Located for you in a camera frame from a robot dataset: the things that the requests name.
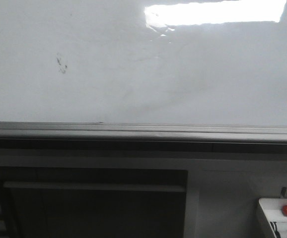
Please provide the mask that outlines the white whiteboard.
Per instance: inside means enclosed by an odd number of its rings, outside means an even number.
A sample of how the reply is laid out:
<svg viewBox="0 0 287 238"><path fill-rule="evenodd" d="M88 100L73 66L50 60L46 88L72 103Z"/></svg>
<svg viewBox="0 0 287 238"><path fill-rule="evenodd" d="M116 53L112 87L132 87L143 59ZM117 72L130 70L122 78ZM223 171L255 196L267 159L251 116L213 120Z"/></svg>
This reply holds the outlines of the white whiteboard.
<svg viewBox="0 0 287 238"><path fill-rule="evenodd" d="M0 0L0 121L287 126L287 0Z"/></svg>

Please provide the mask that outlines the grey whiteboard marker tray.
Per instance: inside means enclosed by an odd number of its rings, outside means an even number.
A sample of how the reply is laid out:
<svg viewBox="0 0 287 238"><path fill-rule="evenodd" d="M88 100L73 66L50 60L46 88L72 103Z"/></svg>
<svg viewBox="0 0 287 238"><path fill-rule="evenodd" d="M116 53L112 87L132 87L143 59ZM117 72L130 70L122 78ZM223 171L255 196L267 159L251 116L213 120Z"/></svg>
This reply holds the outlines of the grey whiteboard marker tray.
<svg viewBox="0 0 287 238"><path fill-rule="evenodd" d="M287 126L0 121L0 147L287 154Z"/></svg>

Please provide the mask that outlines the dark cabinet with shelf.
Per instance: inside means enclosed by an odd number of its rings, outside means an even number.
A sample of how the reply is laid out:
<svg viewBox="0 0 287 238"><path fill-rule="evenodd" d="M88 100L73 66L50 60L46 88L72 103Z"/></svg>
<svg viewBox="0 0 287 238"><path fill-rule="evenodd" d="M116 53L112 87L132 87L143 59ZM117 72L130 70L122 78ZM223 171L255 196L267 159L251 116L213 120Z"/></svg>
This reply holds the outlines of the dark cabinet with shelf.
<svg viewBox="0 0 287 238"><path fill-rule="evenodd" d="M0 238L181 238L187 176L0 167Z"/></svg>

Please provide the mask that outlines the white storage box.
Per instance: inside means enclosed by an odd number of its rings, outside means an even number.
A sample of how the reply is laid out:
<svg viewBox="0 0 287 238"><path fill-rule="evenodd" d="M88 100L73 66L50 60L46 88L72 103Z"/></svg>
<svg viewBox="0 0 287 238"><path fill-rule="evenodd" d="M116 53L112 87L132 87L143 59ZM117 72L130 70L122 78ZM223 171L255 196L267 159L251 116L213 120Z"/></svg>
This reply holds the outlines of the white storage box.
<svg viewBox="0 0 287 238"><path fill-rule="evenodd" d="M260 198L257 218L266 238L287 238L287 216L282 207L287 205L285 198Z"/></svg>

